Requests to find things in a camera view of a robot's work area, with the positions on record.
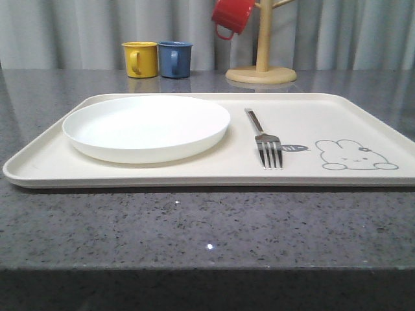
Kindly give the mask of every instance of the fork tines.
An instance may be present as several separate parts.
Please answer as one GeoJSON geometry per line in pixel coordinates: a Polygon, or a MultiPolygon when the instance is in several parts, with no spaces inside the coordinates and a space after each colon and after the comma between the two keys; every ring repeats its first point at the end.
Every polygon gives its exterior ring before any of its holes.
{"type": "Polygon", "coordinates": [[[257,141],[259,156],[265,169],[283,168],[281,143],[279,141],[257,141]]]}

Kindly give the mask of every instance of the gray curtain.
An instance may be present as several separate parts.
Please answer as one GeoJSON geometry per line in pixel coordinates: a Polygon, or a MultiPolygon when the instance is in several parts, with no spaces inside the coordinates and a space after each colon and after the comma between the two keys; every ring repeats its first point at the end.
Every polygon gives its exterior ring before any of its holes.
{"type": "MultiPolygon", "coordinates": [[[[273,11],[270,65],[412,69],[415,0],[295,0],[273,11]]],[[[216,37],[216,0],[0,0],[3,69],[122,69],[122,42],[190,41],[192,70],[255,64],[259,9],[216,37]]]]}

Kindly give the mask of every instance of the fork handle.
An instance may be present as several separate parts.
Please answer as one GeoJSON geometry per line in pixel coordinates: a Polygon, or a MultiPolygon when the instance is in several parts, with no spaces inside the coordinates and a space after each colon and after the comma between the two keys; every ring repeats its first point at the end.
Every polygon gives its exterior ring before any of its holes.
{"type": "Polygon", "coordinates": [[[252,122],[254,122],[255,127],[257,128],[259,133],[263,133],[264,130],[262,129],[261,124],[259,123],[257,116],[255,115],[255,113],[252,111],[251,108],[245,108],[245,112],[249,115],[249,117],[251,118],[252,122]]]}

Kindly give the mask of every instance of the yellow mug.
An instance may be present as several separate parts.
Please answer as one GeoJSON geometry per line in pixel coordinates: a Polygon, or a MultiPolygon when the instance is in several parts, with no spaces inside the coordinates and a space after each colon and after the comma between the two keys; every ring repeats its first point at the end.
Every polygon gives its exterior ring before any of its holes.
{"type": "Polygon", "coordinates": [[[156,42],[126,42],[123,47],[128,76],[150,78],[158,75],[156,42]]]}

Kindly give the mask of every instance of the granite countertop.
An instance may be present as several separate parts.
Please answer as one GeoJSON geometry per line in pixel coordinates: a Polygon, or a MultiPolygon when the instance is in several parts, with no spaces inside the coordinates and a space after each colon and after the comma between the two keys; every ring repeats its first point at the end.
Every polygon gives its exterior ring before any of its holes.
{"type": "MultiPolygon", "coordinates": [[[[216,71],[135,80],[124,71],[2,70],[1,165],[90,96],[187,92],[332,93],[415,140],[414,71],[299,71],[297,81],[276,87],[230,82],[216,71]]],[[[3,271],[195,268],[386,269],[409,271],[414,284],[415,189],[29,190],[1,173],[3,271]]]]}

